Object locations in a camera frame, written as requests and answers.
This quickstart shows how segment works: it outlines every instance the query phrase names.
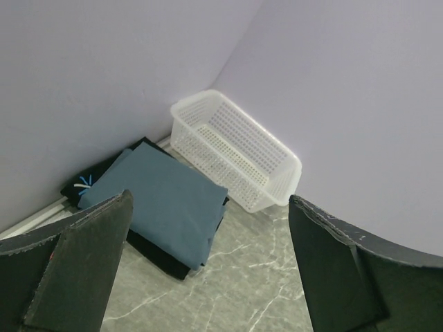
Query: folded cloth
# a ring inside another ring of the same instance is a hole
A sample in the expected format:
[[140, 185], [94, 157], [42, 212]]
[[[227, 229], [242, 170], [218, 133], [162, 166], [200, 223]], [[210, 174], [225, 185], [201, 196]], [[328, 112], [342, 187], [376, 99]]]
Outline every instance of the folded cloth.
[[121, 159], [83, 194], [79, 208], [129, 189], [134, 232], [193, 270], [205, 264], [227, 189], [146, 144]]
[[160, 268], [164, 273], [178, 280], [184, 280], [188, 275], [190, 268], [181, 263], [175, 257], [161, 250], [151, 241], [145, 239], [141, 235], [129, 230], [126, 240], [144, 257], [149, 259], [153, 264]]
[[[143, 137], [137, 142], [131, 144], [128, 148], [134, 150], [142, 143], [148, 144], [150, 147], [159, 150], [161, 153], [169, 156], [170, 158], [174, 158], [157, 144], [148, 140], [146, 137]], [[119, 155], [120, 152], [105, 159], [104, 161], [83, 169], [66, 183], [66, 185], [60, 191], [60, 194], [65, 196], [69, 203], [77, 206], [78, 202], [80, 202], [80, 197], [87, 191], [87, 188], [91, 187], [106, 172], [106, 170], [112, 165]]]

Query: white wall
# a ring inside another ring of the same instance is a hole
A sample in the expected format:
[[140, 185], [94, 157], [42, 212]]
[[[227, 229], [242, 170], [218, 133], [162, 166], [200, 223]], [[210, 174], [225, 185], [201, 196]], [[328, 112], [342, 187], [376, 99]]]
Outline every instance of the white wall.
[[0, 231], [211, 85], [262, 0], [0, 3]]
[[213, 84], [292, 148], [298, 194], [443, 255], [443, 2], [266, 0]]

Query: folded blue-gray fabric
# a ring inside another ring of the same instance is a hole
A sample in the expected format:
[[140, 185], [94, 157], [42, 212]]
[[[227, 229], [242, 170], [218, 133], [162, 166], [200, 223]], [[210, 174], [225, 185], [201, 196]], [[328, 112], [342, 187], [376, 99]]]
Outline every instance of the folded blue-gray fabric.
[[142, 144], [125, 150], [78, 207], [89, 208], [125, 189], [134, 197], [134, 232], [193, 270], [206, 263], [224, 214], [226, 188]]

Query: gray marble floor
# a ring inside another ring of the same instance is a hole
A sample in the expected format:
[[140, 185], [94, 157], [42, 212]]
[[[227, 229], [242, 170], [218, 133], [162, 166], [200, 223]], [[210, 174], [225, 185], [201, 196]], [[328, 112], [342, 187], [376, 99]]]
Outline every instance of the gray marble floor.
[[184, 282], [125, 245], [102, 332], [312, 331], [287, 207], [228, 204], [206, 267]]

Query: white plastic basket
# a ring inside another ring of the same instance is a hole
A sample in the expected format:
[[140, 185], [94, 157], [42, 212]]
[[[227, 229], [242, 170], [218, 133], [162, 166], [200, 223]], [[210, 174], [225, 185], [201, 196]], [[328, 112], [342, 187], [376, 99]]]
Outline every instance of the white plastic basket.
[[295, 154], [215, 90], [172, 105], [171, 146], [247, 212], [288, 204], [302, 173]]

